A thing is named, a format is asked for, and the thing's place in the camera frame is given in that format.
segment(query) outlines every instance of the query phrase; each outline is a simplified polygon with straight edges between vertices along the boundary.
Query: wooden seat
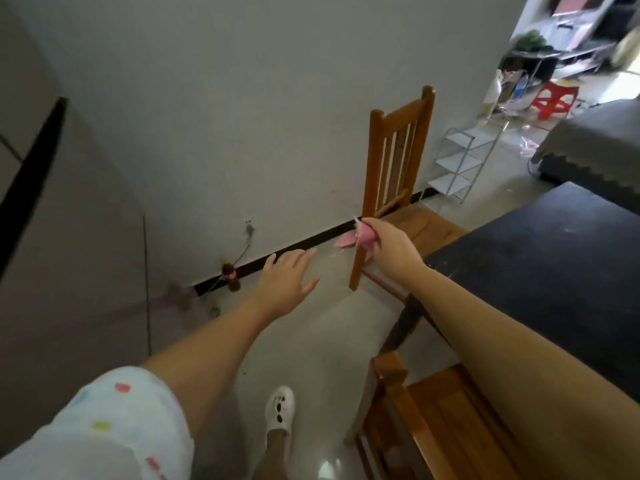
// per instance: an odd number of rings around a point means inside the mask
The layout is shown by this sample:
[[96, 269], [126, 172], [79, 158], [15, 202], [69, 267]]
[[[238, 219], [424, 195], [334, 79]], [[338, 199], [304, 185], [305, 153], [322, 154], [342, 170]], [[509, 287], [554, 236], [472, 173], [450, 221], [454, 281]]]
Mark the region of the wooden seat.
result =
[[406, 374], [395, 352], [371, 361], [346, 438], [368, 478], [373, 468], [388, 479], [545, 477], [462, 364], [408, 387]]
[[[385, 114], [379, 109], [371, 112], [362, 205], [363, 217], [384, 216], [384, 220], [404, 230], [423, 258], [466, 233], [421, 204], [410, 204], [434, 100], [435, 91], [427, 86], [422, 89], [421, 99], [394, 112]], [[364, 269], [366, 254], [363, 248], [357, 249], [349, 287], [357, 290], [364, 274], [404, 301], [406, 297], [398, 290]]]

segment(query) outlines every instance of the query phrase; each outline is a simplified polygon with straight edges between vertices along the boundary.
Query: red plastic stool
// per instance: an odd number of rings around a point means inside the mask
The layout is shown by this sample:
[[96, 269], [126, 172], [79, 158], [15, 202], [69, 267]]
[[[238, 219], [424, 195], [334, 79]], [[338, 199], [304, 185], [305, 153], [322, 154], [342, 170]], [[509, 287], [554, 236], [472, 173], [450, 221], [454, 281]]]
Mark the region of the red plastic stool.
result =
[[[549, 117], [556, 113], [569, 113], [573, 106], [573, 103], [578, 99], [578, 90], [580, 86], [564, 86], [548, 80], [542, 89], [539, 90], [536, 97], [533, 99], [529, 107], [537, 107], [540, 110], [538, 115], [539, 120], [548, 120]], [[544, 91], [549, 91], [551, 95], [549, 97], [540, 97], [540, 94]], [[564, 96], [573, 96], [571, 102], [563, 101], [561, 98]]]

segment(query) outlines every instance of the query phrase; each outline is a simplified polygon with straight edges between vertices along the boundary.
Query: white shelf rack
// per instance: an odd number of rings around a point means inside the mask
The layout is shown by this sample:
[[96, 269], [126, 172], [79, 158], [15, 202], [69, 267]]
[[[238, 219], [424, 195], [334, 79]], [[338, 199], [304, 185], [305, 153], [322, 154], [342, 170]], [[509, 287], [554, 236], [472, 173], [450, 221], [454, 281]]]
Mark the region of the white shelf rack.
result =
[[[508, 124], [508, 121], [487, 120], [468, 130], [448, 129], [440, 143], [435, 163], [438, 167], [447, 170], [447, 173], [428, 181], [428, 184], [437, 192], [464, 202]], [[444, 149], [446, 145], [452, 146], [454, 151], [447, 154]], [[485, 145], [489, 148], [485, 157], [478, 156], [477, 152], [473, 155], [469, 153]], [[473, 169], [476, 169], [475, 174], [470, 172]]]

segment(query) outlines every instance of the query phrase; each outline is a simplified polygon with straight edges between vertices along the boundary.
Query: dark tabletop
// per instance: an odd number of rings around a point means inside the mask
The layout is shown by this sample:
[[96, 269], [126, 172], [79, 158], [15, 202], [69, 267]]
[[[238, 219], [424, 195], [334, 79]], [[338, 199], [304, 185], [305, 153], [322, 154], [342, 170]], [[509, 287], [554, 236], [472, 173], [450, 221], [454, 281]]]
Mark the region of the dark tabletop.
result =
[[563, 184], [426, 263], [640, 402], [640, 217]]

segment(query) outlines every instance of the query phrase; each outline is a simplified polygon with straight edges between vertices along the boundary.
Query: red spot on sleeve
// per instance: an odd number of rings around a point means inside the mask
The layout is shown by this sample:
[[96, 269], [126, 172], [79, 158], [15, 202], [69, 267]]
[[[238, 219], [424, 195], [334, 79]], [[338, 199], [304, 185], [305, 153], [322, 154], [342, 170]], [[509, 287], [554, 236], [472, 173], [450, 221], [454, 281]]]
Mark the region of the red spot on sleeve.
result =
[[151, 468], [153, 471], [155, 472], [160, 471], [160, 465], [158, 465], [157, 460], [153, 456], [150, 456], [149, 458], [145, 458], [145, 461], [149, 465], [149, 468]]
[[129, 384], [123, 384], [122, 382], [118, 382], [116, 384], [116, 391], [118, 392], [129, 392], [131, 390], [131, 386]]

